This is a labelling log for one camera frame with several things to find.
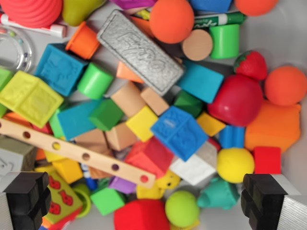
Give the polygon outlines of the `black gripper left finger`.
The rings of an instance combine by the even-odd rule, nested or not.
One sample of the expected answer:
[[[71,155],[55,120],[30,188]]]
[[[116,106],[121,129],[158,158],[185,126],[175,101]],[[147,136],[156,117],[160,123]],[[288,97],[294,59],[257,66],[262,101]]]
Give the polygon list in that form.
[[[0,181],[0,228],[37,230],[48,213],[47,172],[9,172]]]

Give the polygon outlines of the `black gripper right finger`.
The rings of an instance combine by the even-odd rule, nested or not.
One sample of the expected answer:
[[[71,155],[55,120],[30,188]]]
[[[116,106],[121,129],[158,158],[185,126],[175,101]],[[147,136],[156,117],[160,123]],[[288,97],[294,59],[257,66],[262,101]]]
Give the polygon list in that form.
[[[245,174],[241,209],[253,230],[305,230],[307,196],[282,174]]]

